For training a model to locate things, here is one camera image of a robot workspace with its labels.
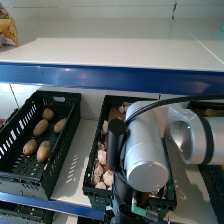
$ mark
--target black cable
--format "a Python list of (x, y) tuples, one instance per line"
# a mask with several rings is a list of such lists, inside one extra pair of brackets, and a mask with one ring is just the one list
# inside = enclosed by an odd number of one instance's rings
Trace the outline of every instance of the black cable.
[(187, 97), (177, 97), (167, 100), (161, 100), (157, 101), (155, 103), (149, 104), (145, 107), (142, 107), (141, 109), (137, 110), (135, 113), (133, 113), (127, 120), (125, 120), (126, 125), (128, 125), (136, 116), (151, 110), (156, 107), (164, 106), (167, 104), (173, 104), (173, 103), (182, 103), (187, 101), (196, 101), (196, 100), (220, 100), (224, 99), (224, 94), (211, 94), (211, 95), (197, 95), (197, 96), (187, 96)]

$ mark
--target white tile wall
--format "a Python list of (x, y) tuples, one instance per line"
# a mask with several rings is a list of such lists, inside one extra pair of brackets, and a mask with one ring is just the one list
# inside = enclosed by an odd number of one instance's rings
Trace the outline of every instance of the white tile wall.
[(224, 5), (178, 5), (175, 18), (224, 18)]
[(60, 92), (74, 92), (81, 93), (81, 118), (98, 120), (103, 99), (105, 95), (115, 96), (133, 96), (158, 99), (159, 94), (154, 93), (140, 93), (140, 92), (123, 92), (111, 90), (93, 90), (93, 89), (76, 89), (76, 88), (62, 88), (62, 87), (42, 87), (42, 91), (60, 91)]
[[(14, 18), (171, 18), (175, 0), (1, 0)], [(224, 18), (223, 0), (177, 0), (176, 18)]]
[(16, 19), (46, 18), (171, 18), (172, 5), (163, 6), (107, 6), (61, 8), (7, 8)]
[(12, 90), (11, 90), (9, 84), (0, 83), (0, 92), (3, 92), (3, 93), (11, 93)]
[(12, 93), (0, 92), (0, 119), (7, 119), (18, 108)]
[(0, 83), (0, 119), (7, 119), (17, 108), (9, 84)]
[(15, 94), (16, 100), (21, 107), (25, 101), (40, 88), (40, 86), (33, 85), (19, 85), (19, 84), (11, 84), (13, 92)]

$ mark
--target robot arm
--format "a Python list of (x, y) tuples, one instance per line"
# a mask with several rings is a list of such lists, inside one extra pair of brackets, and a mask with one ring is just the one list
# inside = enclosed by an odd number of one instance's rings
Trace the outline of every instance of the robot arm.
[[(126, 121), (149, 104), (153, 105), (153, 102), (132, 104)], [(180, 104), (145, 110), (126, 124), (112, 120), (108, 130), (107, 166), (115, 173), (117, 196), (114, 204), (126, 201), (133, 207), (136, 205), (133, 192), (142, 196), (144, 192), (158, 192), (166, 185), (170, 173), (161, 138), (175, 146), (186, 164), (224, 164), (223, 121), (222, 117), (200, 118), (191, 110), (181, 108)], [(129, 134), (124, 138), (126, 128)]]

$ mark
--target blue shelf edge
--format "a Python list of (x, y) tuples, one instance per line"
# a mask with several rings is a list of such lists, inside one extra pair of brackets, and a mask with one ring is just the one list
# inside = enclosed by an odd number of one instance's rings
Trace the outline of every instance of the blue shelf edge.
[(41, 209), (96, 219), (100, 221), (104, 220), (104, 212), (93, 210), (91, 207), (84, 207), (54, 200), (47, 201), (38, 198), (9, 194), (4, 192), (0, 192), (0, 200), (4, 202), (27, 205), (31, 207), (37, 207)]
[(178, 95), (224, 93), (224, 71), (0, 63), (0, 82)]

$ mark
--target potato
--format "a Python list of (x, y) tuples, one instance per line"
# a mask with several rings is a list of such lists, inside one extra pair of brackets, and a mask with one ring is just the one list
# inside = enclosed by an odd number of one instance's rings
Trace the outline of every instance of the potato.
[(40, 163), (44, 162), (50, 155), (50, 152), (51, 152), (51, 143), (49, 141), (43, 141), (37, 150), (37, 161)]
[(48, 128), (48, 121), (46, 119), (42, 119), (34, 128), (33, 135), (38, 137), (42, 135)]
[(46, 108), (42, 113), (42, 118), (48, 121), (51, 120), (53, 117), (54, 117), (54, 111), (49, 108)]
[(60, 133), (62, 128), (64, 127), (65, 122), (66, 122), (66, 118), (58, 121), (58, 123), (56, 123), (55, 126), (54, 126), (54, 132), (55, 133)]
[(212, 109), (207, 109), (204, 112), (204, 115), (207, 117), (216, 117), (217, 116), (217, 111), (216, 110), (212, 110)]
[(37, 142), (35, 139), (30, 139), (24, 146), (23, 146), (23, 154), (25, 156), (30, 156), (35, 152), (37, 149)]

